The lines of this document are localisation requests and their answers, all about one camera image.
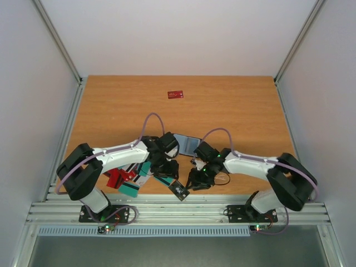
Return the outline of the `black vip card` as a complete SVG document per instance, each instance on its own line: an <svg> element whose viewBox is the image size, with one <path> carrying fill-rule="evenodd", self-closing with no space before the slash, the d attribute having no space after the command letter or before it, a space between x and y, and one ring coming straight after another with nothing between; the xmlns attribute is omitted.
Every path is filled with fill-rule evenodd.
<svg viewBox="0 0 356 267"><path fill-rule="evenodd" d="M190 194L188 189L182 185L178 180L175 180L170 186L170 191L180 200L184 201Z"/></svg>

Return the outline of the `black leather card holder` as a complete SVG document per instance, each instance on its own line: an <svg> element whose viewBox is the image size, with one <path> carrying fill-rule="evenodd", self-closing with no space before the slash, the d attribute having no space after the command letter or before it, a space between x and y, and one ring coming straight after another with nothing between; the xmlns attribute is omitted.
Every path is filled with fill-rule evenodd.
<svg viewBox="0 0 356 267"><path fill-rule="evenodd" d="M201 139L181 134L174 134L175 139L179 143L179 154L184 156L194 156L194 151L199 146Z"/></svg>

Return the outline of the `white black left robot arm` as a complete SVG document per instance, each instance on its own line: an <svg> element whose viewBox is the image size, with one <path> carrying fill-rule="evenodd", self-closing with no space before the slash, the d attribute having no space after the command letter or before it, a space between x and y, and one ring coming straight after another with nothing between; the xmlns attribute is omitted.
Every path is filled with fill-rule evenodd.
<svg viewBox="0 0 356 267"><path fill-rule="evenodd" d="M179 164L174 158L179 148L171 132L161 137L140 136L133 142L107 148L80 144L56 170L60 180L56 193L61 194L64 187L72 201L86 205L98 221L107 221L112 207L106 195L96 187L98 178L108 171L144 162L151 164L154 175L176 178Z"/></svg>

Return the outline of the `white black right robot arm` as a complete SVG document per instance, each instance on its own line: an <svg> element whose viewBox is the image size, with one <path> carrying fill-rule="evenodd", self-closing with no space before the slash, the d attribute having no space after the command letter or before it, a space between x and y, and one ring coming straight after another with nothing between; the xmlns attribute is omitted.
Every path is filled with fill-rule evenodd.
<svg viewBox="0 0 356 267"><path fill-rule="evenodd" d="M318 189L316 178L289 153L260 157L228 148L218 151L206 142L194 153L199 159L194 161L195 167L189 173L188 189L209 189L222 172L247 175L270 184L270 189L256 192L246 205L245 213L250 220L259 220L266 212L280 207L300 211Z"/></svg>

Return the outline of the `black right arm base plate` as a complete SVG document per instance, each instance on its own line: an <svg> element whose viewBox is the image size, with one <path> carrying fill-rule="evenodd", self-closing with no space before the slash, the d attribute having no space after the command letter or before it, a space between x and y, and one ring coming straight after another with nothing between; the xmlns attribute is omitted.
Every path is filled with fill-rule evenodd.
<svg viewBox="0 0 356 267"><path fill-rule="evenodd" d="M228 205L223 214L228 217L229 223L277 223L278 217L275 210L260 214L245 205Z"/></svg>

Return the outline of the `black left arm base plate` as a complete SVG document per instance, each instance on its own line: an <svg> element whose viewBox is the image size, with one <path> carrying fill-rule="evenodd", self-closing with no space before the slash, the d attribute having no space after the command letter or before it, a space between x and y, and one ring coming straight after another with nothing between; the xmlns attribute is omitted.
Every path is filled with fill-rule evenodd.
<svg viewBox="0 0 356 267"><path fill-rule="evenodd" d="M81 206L81 211L79 214L78 221L81 223L95 223L99 221L100 223L127 223L128 216L130 215L130 209L128 206L124 205L109 205L103 211L95 213L91 211L90 215L87 208L83 205Z"/></svg>

